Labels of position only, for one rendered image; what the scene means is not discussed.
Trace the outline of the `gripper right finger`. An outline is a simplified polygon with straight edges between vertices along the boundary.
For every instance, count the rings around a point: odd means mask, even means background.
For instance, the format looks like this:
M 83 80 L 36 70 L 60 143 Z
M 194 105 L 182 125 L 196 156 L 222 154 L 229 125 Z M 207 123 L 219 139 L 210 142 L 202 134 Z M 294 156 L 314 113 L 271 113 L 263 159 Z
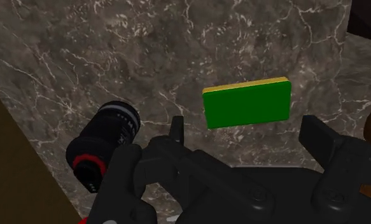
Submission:
M 299 142 L 324 169 L 311 204 L 331 224 L 371 224 L 371 198 L 360 193 L 371 185 L 371 144 L 331 129 L 314 115 L 304 115 Z

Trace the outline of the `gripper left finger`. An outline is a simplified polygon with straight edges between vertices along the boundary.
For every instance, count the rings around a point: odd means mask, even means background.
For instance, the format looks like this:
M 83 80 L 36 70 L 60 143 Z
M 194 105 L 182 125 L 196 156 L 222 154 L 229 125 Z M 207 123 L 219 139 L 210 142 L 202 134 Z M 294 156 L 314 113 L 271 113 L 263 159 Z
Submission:
M 210 189 L 248 221 L 272 216 L 275 200 L 262 185 L 202 150 L 184 147 L 183 131 L 183 117 L 176 116 L 169 135 L 152 138 L 146 150 L 137 144 L 117 148 L 86 224 L 157 224 L 156 210 L 138 194 L 149 182 L 166 183 L 183 209 Z

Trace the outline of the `green and yellow sponge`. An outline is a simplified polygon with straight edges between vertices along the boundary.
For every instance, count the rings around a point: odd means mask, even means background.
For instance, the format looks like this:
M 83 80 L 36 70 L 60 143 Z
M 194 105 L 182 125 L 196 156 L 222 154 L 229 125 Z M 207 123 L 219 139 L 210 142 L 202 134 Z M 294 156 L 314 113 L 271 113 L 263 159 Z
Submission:
M 290 117 L 291 82 L 278 77 L 207 87 L 202 99 L 209 129 L 278 122 Z

